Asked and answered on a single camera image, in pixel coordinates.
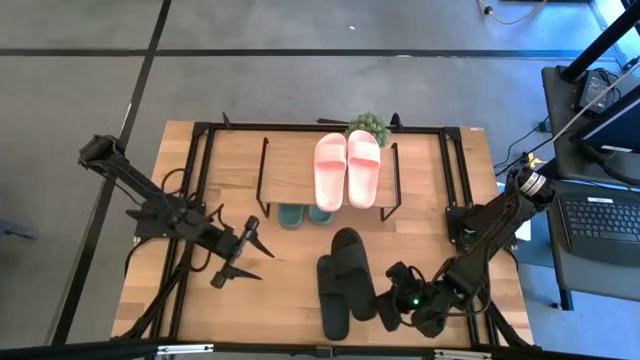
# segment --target floor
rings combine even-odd
[[[598,1],[598,6],[615,1]],[[150,174],[170,119],[217,121],[225,111],[232,121],[313,122],[348,120],[371,110],[386,117],[399,112],[412,125],[484,127],[498,163],[509,143],[546,116],[542,67],[567,64],[567,54],[584,49],[601,32],[593,5],[584,4],[549,3],[535,17],[505,27],[485,18],[469,0],[165,0],[171,6],[157,43],[165,50],[496,52],[493,57],[156,57],[146,86],[137,88],[145,85],[139,75],[149,69],[142,56],[3,52],[147,49],[162,3],[0,3],[0,217],[41,234],[38,240],[4,237],[0,242],[0,348],[49,341],[101,186],[98,177],[76,164],[78,149],[92,134],[117,135],[125,118],[128,124],[135,120],[127,156]],[[492,3],[504,18],[534,6]],[[627,49],[621,52],[629,56]],[[553,52],[540,57],[540,50]],[[619,70],[614,60],[606,56],[596,65]],[[514,150],[545,138],[536,133]],[[134,224],[124,210],[132,206],[120,192],[113,194],[72,342],[109,335],[132,245]],[[623,358],[640,353],[640,327],[634,321],[639,303],[577,294],[576,311],[560,312],[548,306],[559,300],[553,269],[523,265],[520,274],[538,345]]]

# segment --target green slipper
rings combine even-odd
[[[333,219],[332,212],[325,212],[320,210],[317,206],[309,206],[309,217],[314,224],[328,225]]]
[[[304,217],[304,205],[280,204],[278,205],[278,222],[280,226],[295,229],[302,224]]]

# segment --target green plant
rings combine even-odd
[[[387,129],[387,125],[389,124],[381,116],[369,111],[349,122],[346,135],[349,136],[354,130],[364,130],[373,135],[380,147],[384,147],[389,144],[391,138],[391,130]]]

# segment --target wooden table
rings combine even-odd
[[[155,183],[170,170],[184,166],[193,125],[193,122],[167,123],[153,170]],[[378,209],[347,206],[336,213],[328,226],[312,224],[307,217],[300,228],[287,230],[278,225],[277,211],[272,211],[269,219],[263,216],[255,197],[263,138],[286,143],[287,139],[294,138],[292,134],[295,137],[300,133],[216,131],[204,200],[209,209],[224,203],[223,220],[236,229],[242,229],[249,215],[258,216],[260,238],[277,259],[268,258],[251,246],[245,247],[236,265],[264,280],[236,279],[227,282],[221,290],[209,285],[222,264],[221,259],[214,256],[203,272],[191,273],[178,337],[261,344],[469,347],[464,318],[450,318],[444,331],[434,339],[404,326],[389,333],[378,317],[367,322],[351,318],[349,336],[340,342],[329,341],[322,332],[316,261],[329,253],[333,234],[340,228],[350,226],[360,232],[377,294],[389,289],[390,282],[384,272],[395,262],[401,260],[415,265],[427,275],[454,255],[454,246],[447,241],[444,209],[448,200],[438,137],[392,134],[391,141],[399,146],[402,206],[386,222],[380,222]],[[322,135],[307,134],[305,136],[316,138]],[[480,128],[463,128],[462,139],[473,199],[484,204],[498,194],[486,135]],[[449,149],[454,162],[453,143]],[[202,152],[199,148],[196,164],[201,162]],[[452,168],[458,203],[463,204],[458,168],[453,163]],[[197,174],[192,179],[195,183]],[[180,181],[180,176],[173,177],[166,190],[177,189]],[[131,259],[113,335],[129,329],[155,296],[167,243],[166,240],[150,241]],[[202,264],[205,256],[204,249],[196,247],[194,266]],[[532,343],[513,259],[499,252],[491,261],[490,271],[492,300],[518,334]],[[168,332],[171,303],[172,299],[161,334]],[[488,343],[484,316],[478,317],[478,329],[481,342]]]

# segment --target laptop keyboard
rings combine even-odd
[[[630,205],[561,200],[568,232],[618,241],[640,241],[640,208]]]

